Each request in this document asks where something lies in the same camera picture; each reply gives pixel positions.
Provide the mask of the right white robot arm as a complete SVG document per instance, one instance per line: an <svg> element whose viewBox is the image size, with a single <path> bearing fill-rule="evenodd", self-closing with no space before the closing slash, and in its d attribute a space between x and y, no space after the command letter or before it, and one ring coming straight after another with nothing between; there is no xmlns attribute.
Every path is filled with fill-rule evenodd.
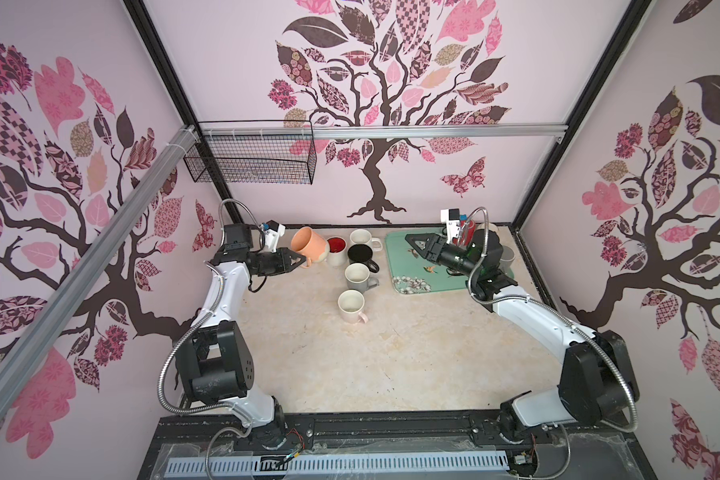
<svg viewBox="0 0 720 480"><path fill-rule="evenodd" d="M581 325L534 299L500 267L502 246L494 232L477 231L467 247L438 233L408 234L405 240L421 258L465 276L476 303L520 327L559 361L555 387L501 404L498 423L507 441L516 443L542 425L604 425L626 433L637 429L640 393L625 340L611 330Z"/></svg>

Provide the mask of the black and white mug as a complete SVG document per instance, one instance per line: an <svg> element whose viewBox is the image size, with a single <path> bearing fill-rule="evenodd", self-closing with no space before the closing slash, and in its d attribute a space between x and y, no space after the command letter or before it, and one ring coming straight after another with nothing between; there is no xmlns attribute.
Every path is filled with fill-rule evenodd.
<svg viewBox="0 0 720 480"><path fill-rule="evenodd" d="M366 244L353 244L347 250L347 257L351 264L365 265L371 273L378 273L380 267L373 259L373 249Z"/></svg>

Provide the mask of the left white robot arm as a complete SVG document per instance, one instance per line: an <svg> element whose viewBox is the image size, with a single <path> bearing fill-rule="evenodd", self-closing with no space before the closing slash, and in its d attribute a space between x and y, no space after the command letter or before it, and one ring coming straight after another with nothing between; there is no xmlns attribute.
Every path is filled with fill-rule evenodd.
<svg viewBox="0 0 720 480"><path fill-rule="evenodd" d="M182 415L224 409L244 426L286 430L279 402L255 383L251 351L238 324L252 279L290 273L306 258L278 241L285 227L273 220L257 227L228 224L221 246L207 263L212 274L208 294L190 330L174 347L175 364L190 406Z"/></svg>

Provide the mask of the dark grey mug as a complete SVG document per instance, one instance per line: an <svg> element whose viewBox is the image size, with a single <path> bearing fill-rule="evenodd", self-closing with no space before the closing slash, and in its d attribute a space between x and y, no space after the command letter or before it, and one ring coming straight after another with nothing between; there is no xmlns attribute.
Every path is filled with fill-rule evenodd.
<svg viewBox="0 0 720 480"><path fill-rule="evenodd" d="M515 252L512 248L509 246L503 246L502 247L502 253L499 261L499 267L500 269L508 273L511 270L512 263L515 260Z"/></svg>

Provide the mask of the white mug red inside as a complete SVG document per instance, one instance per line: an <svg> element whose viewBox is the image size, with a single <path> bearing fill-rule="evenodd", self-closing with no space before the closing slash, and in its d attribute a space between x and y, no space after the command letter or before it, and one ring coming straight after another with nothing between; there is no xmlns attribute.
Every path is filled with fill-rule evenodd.
<svg viewBox="0 0 720 480"><path fill-rule="evenodd" d="M328 265L332 267L342 267L348 262L348 243L339 236L333 236L327 239L329 253L326 258Z"/></svg>

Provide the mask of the peach and cream mug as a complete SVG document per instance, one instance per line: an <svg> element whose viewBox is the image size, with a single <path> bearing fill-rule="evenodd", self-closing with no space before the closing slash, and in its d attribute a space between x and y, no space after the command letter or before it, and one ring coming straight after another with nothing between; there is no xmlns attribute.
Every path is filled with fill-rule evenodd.
<svg viewBox="0 0 720 480"><path fill-rule="evenodd" d="M329 245L325 238L310 227L300 228L292 237L290 249L305 257L302 268L325 261L329 253Z"/></svg>

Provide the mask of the pale pink mug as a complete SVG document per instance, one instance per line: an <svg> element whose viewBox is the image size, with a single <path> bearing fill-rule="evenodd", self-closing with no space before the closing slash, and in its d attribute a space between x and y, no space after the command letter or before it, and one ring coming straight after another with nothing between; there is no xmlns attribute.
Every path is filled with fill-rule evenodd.
<svg viewBox="0 0 720 480"><path fill-rule="evenodd" d="M365 324L368 317L365 313L366 301L364 295L357 290L342 292L337 300L340 316L348 324Z"/></svg>

